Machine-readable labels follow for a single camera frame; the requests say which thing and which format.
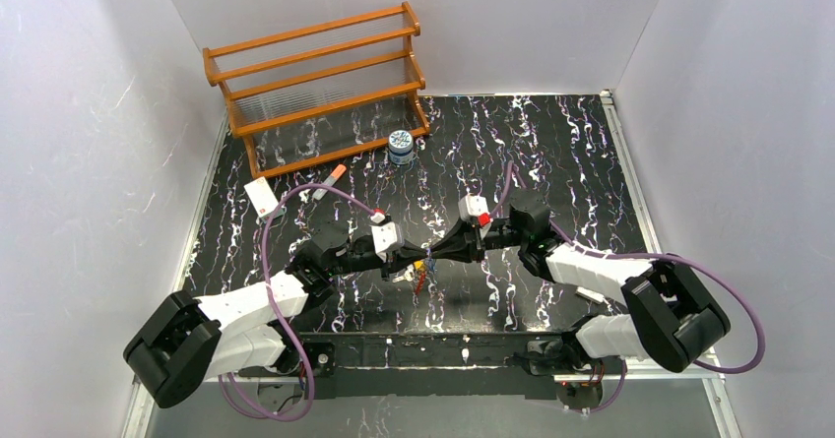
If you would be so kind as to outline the red handled keyring with keys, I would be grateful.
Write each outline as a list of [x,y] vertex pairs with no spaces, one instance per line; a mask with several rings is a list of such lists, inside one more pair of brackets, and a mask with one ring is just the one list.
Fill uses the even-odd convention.
[[426,287],[427,283],[434,277],[435,272],[427,272],[423,264],[415,263],[413,266],[407,267],[391,278],[391,282],[409,282],[412,285],[413,294],[419,295]]

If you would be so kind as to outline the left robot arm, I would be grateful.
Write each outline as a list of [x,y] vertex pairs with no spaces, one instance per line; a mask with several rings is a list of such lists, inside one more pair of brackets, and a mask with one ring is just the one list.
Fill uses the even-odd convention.
[[208,378],[277,365],[293,347],[280,321],[321,304],[333,278],[375,269],[388,276],[426,254],[392,221],[356,239],[345,223],[330,221],[268,282],[216,295],[170,294],[126,345],[123,358],[159,407],[176,406]]

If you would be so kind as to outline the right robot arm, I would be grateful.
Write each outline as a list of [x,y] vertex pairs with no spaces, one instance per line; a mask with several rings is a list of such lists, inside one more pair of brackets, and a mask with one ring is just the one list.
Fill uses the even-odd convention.
[[554,226],[549,206],[531,190],[511,194],[506,217],[492,215],[481,196],[462,198],[458,208],[453,228],[429,247],[431,258],[474,263],[489,250],[514,247],[533,276],[626,307],[624,314],[589,316],[564,334],[576,364],[631,356],[681,372],[731,330],[727,314],[691,267],[660,254],[621,257],[582,248]]

